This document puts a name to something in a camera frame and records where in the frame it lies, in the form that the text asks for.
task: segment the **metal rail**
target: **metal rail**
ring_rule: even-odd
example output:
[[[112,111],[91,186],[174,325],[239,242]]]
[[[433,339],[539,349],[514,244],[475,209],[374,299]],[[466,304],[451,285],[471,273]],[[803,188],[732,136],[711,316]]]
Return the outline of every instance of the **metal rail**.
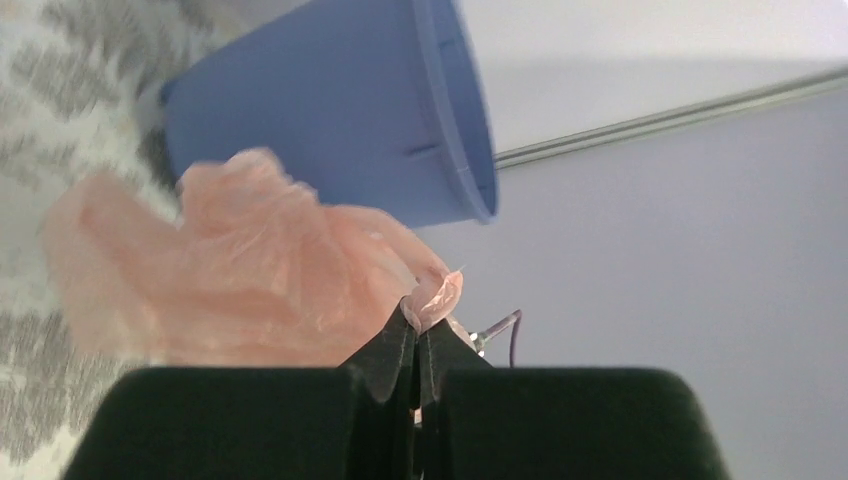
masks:
[[[588,148],[644,138],[846,87],[848,67],[840,67],[824,74],[508,150],[497,155],[495,166],[502,170]]]

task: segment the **blue plastic bucket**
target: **blue plastic bucket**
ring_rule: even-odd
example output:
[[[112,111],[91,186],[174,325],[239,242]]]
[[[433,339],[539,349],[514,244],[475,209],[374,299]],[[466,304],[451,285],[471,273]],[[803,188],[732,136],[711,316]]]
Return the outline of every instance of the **blue plastic bucket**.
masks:
[[[179,177],[269,147],[324,203],[411,227],[491,221],[486,111],[451,0],[313,0],[163,89]]]

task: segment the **bucket rim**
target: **bucket rim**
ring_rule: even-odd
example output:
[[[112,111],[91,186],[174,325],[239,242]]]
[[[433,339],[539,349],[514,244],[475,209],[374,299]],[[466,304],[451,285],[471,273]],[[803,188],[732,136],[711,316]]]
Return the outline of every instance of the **bucket rim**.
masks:
[[[466,210],[470,210],[473,218],[480,223],[489,224],[494,221],[499,206],[497,172],[495,171],[494,164],[494,149],[492,146],[489,115],[483,95],[479,70],[471,52],[471,45],[466,33],[467,27],[453,0],[410,0],[410,2],[416,22],[418,44],[428,75],[429,94],[432,95],[438,130],[444,145],[447,147],[448,155],[446,162],[450,164],[443,165],[446,170],[445,173],[451,177],[452,189],[462,200],[463,204],[465,204]],[[485,132],[485,154],[490,159],[490,165],[487,164],[486,168],[491,169],[492,176],[490,188],[493,190],[493,201],[491,205],[487,204],[483,199],[483,194],[478,187],[477,178],[470,166],[465,142],[463,142],[454,115],[454,105],[448,93],[447,74],[443,68],[442,56],[439,51],[439,40],[435,26],[436,17],[432,8],[433,2],[447,3],[450,14],[453,17],[452,20],[458,26],[456,37],[460,43],[462,61],[466,63],[467,70],[463,74],[470,76],[466,80],[470,81],[470,84],[473,86],[476,97],[474,101],[480,104],[482,112],[480,121],[483,123],[483,128],[481,131]]]

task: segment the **white wall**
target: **white wall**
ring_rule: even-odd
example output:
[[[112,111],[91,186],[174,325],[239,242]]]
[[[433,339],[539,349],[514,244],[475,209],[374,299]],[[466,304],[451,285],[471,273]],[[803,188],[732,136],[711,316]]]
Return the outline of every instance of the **white wall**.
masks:
[[[259,25],[307,0],[220,0]],[[498,151],[848,61],[844,0],[460,0]]]
[[[421,232],[522,365],[643,365],[738,480],[848,478],[848,91],[501,172],[495,225]],[[487,356],[504,364],[507,340]]]

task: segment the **plastic bag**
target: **plastic bag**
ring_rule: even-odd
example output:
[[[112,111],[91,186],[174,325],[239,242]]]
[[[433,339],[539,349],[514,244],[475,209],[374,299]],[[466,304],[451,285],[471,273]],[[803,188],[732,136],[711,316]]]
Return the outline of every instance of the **plastic bag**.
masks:
[[[257,149],[191,167],[176,227],[110,174],[61,197],[44,245],[77,345],[177,365],[336,366],[407,295],[419,332],[453,310],[462,274],[413,232],[321,205],[279,165]]]

